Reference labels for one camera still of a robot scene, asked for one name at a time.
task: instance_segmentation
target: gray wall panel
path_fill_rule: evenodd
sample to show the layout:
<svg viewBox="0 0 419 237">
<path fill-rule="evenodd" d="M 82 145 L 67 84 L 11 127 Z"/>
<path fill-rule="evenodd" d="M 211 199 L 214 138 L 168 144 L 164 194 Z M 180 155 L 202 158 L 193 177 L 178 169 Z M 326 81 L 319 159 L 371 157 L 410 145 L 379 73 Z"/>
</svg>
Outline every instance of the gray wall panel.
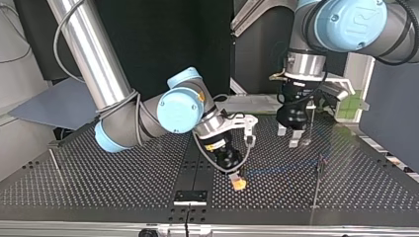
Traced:
<svg viewBox="0 0 419 237">
<path fill-rule="evenodd" d="M 360 129 L 406 165 L 419 172 L 419 65 L 379 62 L 371 80 Z"/>
</svg>

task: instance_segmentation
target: metal tube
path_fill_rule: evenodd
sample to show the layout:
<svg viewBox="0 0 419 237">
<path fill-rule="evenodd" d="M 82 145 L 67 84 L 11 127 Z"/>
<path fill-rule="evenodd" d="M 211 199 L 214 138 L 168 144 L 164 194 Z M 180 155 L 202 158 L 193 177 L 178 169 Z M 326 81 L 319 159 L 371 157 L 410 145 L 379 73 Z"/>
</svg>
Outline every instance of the metal tube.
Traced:
<svg viewBox="0 0 419 237">
<path fill-rule="evenodd" d="M 55 19 L 61 22 L 79 0 L 47 1 Z M 99 110 L 132 92 L 93 0 L 86 0 L 75 11 L 63 34 Z"/>
</svg>

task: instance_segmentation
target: silver robot arm segment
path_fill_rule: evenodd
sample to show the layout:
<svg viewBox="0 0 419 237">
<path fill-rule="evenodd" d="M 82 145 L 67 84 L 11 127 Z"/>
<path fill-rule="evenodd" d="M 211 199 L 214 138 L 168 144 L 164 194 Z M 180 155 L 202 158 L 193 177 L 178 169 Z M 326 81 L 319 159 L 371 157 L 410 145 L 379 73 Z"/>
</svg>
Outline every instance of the silver robot arm segment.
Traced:
<svg viewBox="0 0 419 237">
<path fill-rule="evenodd" d="M 417 1 L 300 0 L 287 59 L 288 79 L 279 97 L 280 127 L 296 134 L 305 130 L 307 103 L 327 78 L 327 51 L 371 55 L 388 65 L 418 62 L 418 14 Z"/>
</svg>

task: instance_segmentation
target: gray metal plate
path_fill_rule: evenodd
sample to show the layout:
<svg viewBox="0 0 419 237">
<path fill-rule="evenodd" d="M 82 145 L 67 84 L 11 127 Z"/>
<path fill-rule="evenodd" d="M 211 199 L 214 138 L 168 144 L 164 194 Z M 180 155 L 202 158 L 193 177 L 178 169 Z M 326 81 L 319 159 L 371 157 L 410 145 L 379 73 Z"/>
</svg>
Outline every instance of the gray metal plate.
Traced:
<svg viewBox="0 0 419 237">
<path fill-rule="evenodd" d="M 242 131 L 235 146 L 245 151 Z M 419 185 L 346 127 L 317 116 L 298 149 L 259 117 L 246 164 L 248 188 L 232 190 L 190 135 L 169 134 L 119 154 L 93 130 L 0 183 L 0 220 L 261 225 L 419 226 Z M 327 160 L 313 210 L 319 157 Z M 207 206 L 174 206 L 176 191 L 208 191 Z"/>
<path fill-rule="evenodd" d="M 90 128 L 55 152 L 60 170 L 46 159 L 1 191 L 9 214 L 0 219 L 167 222 L 189 139 L 168 134 L 111 154 Z"/>
</svg>

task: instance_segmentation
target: white wall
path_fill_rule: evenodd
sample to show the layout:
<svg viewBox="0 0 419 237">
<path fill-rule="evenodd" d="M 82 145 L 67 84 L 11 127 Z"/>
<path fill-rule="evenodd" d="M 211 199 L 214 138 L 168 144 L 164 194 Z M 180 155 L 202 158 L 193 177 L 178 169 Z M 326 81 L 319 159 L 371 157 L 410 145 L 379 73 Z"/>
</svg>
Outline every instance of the white wall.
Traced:
<svg viewBox="0 0 419 237">
<path fill-rule="evenodd" d="M 14 6 L 12 0 L 0 2 Z M 21 31 L 19 19 L 5 11 Z M 21 56 L 28 47 L 0 11 L 0 61 Z M 32 53 L 19 61 L 0 63 L 0 181 L 46 152 L 47 144 L 53 140 L 51 127 L 6 115 L 45 89 L 47 85 Z"/>
<path fill-rule="evenodd" d="M 0 0 L 13 6 L 12 0 Z M 22 27 L 16 16 L 6 11 L 21 32 Z M 0 12 L 0 61 L 19 57 L 28 50 L 23 41 Z M 0 108 L 22 102 L 47 88 L 40 69 L 31 53 L 28 57 L 11 63 L 0 63 Z"/>
</svg>

